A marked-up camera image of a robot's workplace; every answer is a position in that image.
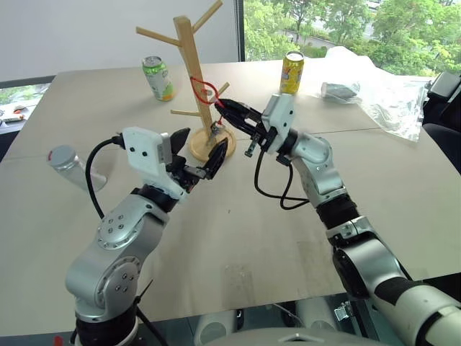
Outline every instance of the yellow soda can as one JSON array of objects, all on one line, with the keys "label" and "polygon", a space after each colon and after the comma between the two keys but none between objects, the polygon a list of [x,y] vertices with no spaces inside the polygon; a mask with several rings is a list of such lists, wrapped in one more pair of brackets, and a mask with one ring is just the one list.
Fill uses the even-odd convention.
[{"label": "yellow soda can", "polygon": [[303,75],[304,55],[301,52],[291,51],[283,58],[280,92],[296,94],[300,88]]}]

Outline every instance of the aluminum can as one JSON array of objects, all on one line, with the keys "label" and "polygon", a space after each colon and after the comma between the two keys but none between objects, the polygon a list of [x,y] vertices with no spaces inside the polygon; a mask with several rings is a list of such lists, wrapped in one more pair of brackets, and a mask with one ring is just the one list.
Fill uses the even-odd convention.
[{"label": "aluminum can", "polygon": [[283,58],[280,92],[295,94],[300,88],[303,75],[304,55],[301,52],[291,51]]},{"label": "aluminum can", "polygon": [[165,63],[158,56],[143,59],[143,71],[153,94],[161,101],[169,101],[174,97],[173,84]]}]

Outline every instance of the wooden peg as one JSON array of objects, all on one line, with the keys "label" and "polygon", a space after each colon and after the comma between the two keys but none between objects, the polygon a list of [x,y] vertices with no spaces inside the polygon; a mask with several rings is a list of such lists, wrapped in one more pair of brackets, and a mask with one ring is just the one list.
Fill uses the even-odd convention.
[{"label": "wooden peg", "polygon": [[188,110],[170,110],[171,114],[179,114],[179,115],[191,115],[194,117],[199,117],[200,113],[198,112],[190,112]]},{"label": "wooden peg", "polygon": [[[223,85],[221,88],[219,88],[218,94],[221,96],[221,94],[222,94],[223,92],[225,92],[225,90],[226,90],[228,87],[229,87],[229,83],[228,83],[228,82],[224,83],[224,85]],[[216,101],[216,95],[213,96],[213,97],[210,99],[209,102],[214,102],[214,101]]]},{"label": "wooden peg", "polygon": [[217,0],[209,9],[206,11],[199,20],[194,24],[192,31],[194,33],[197,32],[199,28],[202,27],[204,23],[206,23],[209,18],[214,15],[214,13],[223,5],[223,2],[221,0]]},{"label": "wooden peg", "polygon": [[157,32],[150,31],[150,30],[144,29],[142,27],[136,27],[136,32],[139,35],[144,35],[144,36],[147,36],[147,37],[150,37],[150,38],[155,38],[156,40],[169,43],[170,45],[175,45],[177,47],[181,47],[181,43],[178,40],[175,40],[174,38],[159,34]]}]

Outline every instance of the table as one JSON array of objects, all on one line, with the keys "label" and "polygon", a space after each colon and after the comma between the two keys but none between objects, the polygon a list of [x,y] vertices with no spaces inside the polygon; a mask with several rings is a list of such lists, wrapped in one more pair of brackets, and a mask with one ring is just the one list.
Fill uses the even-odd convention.
[{"label": "table", "polygon": [[[280,64],[205,64],[203,70],[217,85],[230,82],[227,97],[262,109],[277,90]],[[193,110],[194,104],[185,69],[170,69],[179,89],[171,103],[152,97],[138,68],[60,74],[18,135],[0,164],[0,273],[7,278],[0,335],[74,326],[64,278],[93,239],[98,218],[87,194],[47,166],[46,153],[69,143],[86,157],[96,143],[129,125],[168,132],[199,128],[198,118],[168,114],[170,108]],[[415,279],[460,271],[460,176],[425,132],[411,143],[377,129],[354,105],[324,104],[302,94],[295,110],[293,126],[330,141],[360,212]],[[175,207],[146,260],[139,288],[154,279],[141,302],[151,320],[343,291],[315,211],[309,205],[283,211],[277,201],[258,195],[256,158],[243,155],[250,141],[236,136],[234,155],[213,181],[201,182]],[[98,193],[104,211],[140,185],[121,149],[103,150],[96,165],[109,177]],[[261,186],[281,192],[286,171],[265,158]],[[297,176],[291,195],[302,195]]]}]

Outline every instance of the window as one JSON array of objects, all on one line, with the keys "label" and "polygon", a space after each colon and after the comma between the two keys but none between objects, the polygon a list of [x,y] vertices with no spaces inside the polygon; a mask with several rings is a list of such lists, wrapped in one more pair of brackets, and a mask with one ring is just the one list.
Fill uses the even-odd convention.
[{"label": "window", "polygon": [[243,0],[245,59],[335,45],[394,74],[461,73],[460,0]]}]

